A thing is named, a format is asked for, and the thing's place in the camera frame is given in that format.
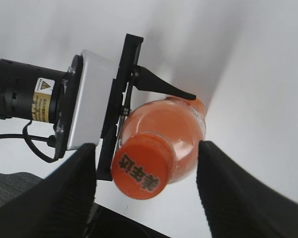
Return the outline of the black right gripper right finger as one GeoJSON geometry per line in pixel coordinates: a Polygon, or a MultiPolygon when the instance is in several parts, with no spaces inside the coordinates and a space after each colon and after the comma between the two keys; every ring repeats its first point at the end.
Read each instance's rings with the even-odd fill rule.
{"type": "Polygon", "coordinates": [[[197,188],[214,238],[298,238],[298,203],[271,189],[211,141],[200,141],[197,188]]]}

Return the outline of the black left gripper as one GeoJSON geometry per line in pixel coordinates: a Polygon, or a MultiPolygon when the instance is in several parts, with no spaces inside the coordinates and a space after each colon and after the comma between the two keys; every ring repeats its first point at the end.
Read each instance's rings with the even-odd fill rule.
{"type": "Polygon", "coordinates": [[[133,85],[140,91],[161,93],[186,100],[196,99],[196,95],[174,87],[147,68],[137,65],[142,42],[142,37],[132,34],[125,36],[101,134],[102,145],[96,172],[98,180],[112,180],[111,163],[122,126],[131,112],[133,85]]]}

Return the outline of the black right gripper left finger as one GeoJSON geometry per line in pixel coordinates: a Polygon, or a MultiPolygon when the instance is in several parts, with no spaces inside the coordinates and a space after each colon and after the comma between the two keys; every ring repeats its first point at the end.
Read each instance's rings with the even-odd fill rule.
{"type": "Polygon", "coordinates": [[[0,238],[82,238],[96,191],[95,145],[0,207],[0,238]]]}

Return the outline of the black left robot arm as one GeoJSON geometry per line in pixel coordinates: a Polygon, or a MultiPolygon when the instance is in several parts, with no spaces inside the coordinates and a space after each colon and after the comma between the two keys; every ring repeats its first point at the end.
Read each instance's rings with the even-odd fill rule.
{"type": "Polygon", "coordinates": [[[132,89],[194,100],[196,96],[165,82],[138,65],[143,38],[127,34],[118,66],[91,51],[73,58],[67,71],[0,59],[0,119],[21,118],[51,123],[46,138],[53,157],[34,144],[37,136],[24,128],[20,138],[46,163],[85,143],[102,148],[98,178],[111,181],[110,167],[122,126],[129,116],[132,89]]]}

